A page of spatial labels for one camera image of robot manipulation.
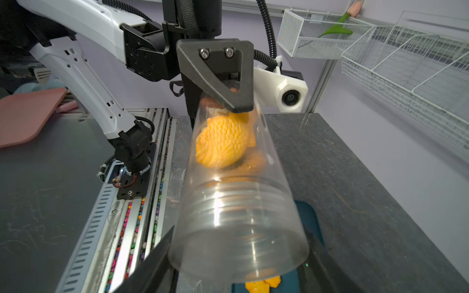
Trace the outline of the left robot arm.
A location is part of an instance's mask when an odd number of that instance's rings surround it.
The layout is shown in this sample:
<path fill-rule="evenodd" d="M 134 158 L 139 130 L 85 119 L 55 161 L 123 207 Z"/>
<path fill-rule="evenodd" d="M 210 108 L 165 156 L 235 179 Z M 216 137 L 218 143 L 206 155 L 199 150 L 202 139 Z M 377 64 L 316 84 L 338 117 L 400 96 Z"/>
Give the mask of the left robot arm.
<path fill-rule="evenodd" d="M 220 1 L 165 1 L 164 21 L 156 23 L 122 1 L 18 1 L 44 24 L 31 28 L 37 43 L 31 54 L 58 76 L 94 116 L 115 157 L 132 174 L 151 164 L 147 150 L 153 129 L 122 107 L 81 54 L 76 35 L 110 52 L 129 70 L 151 82 L 182 77 L 186 104 L 196 109 L 207 93 L 235 113 L 254 108 L 255 61 L 277 68 L 271 17 L 264 1 L 269 53 L 247 41 L 220 39 Z"/>

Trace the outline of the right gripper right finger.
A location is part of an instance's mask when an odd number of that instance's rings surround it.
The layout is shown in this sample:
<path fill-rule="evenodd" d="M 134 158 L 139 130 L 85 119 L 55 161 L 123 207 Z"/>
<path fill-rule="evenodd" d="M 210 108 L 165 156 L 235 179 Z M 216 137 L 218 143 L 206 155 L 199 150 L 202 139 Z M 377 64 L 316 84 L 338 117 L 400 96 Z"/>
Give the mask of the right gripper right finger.
<path fill-rule="evenodd" d="M 352 280 L 334 261 L 321 242 L 306 233 L 309 255 L 298 267 L 301 293 L 363 293 L 364 290 Z"/>

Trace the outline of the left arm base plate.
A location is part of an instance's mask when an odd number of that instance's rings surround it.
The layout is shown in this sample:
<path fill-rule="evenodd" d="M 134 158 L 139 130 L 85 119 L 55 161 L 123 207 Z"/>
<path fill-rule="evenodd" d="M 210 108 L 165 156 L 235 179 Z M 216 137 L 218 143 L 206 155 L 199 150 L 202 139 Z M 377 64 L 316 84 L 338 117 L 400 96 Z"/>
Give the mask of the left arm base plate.
<path fill-rule="evenodd" d="M 156 165 L 154 163 L 155 153 L 156 144 L 153 142 L 147 149 L 150 163 L 147 169 L 142 173 L 131 174 L 127 171 L 125 166 L 118 161 L 113 164 L 106 182 L 111 184 L 112 187 L 117 188 L 117 200 L 132 200 L 146 196 L 150 184 L 151 170 Z"/>

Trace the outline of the clear jar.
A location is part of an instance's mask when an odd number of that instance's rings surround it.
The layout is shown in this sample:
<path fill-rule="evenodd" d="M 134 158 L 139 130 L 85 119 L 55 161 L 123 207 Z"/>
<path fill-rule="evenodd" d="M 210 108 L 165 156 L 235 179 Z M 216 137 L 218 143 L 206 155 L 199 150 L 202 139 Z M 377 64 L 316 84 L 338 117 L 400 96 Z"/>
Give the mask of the clear jar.
<path fill-rule="evenodd" d="M 261 107 L 236 114 L 202 94 L 169 250 L 173 267 L 244 283 L 288 273 L 308 254 Z"/>

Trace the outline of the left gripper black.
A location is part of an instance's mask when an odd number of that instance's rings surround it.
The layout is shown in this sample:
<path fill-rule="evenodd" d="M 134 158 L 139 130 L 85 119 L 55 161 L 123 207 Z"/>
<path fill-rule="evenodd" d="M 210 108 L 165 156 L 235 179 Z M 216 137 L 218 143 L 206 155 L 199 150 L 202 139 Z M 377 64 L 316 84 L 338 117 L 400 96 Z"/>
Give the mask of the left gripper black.
<path fill-rule="evenodd" d="M 180 40 L 177 56 L 181 72 L 186 108 L 194 128 L 201 95 L 208 94 L 230 112 L 243 113 L 254 109 L 254 46 L 238 39 Z M 238 93 L 221 80 L 237 73 Z"/>

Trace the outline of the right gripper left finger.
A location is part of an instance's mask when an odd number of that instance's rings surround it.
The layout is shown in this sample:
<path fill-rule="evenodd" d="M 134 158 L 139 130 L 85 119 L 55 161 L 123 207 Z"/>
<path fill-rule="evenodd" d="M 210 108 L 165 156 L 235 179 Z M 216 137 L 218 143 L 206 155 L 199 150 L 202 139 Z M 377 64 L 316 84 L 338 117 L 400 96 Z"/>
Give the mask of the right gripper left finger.
<path fill-rule="evenodd" d="M 176 269 L 169 261 L 174 227 L 160 240 L 148 257 L 115 293 L 175 293 Z"/>

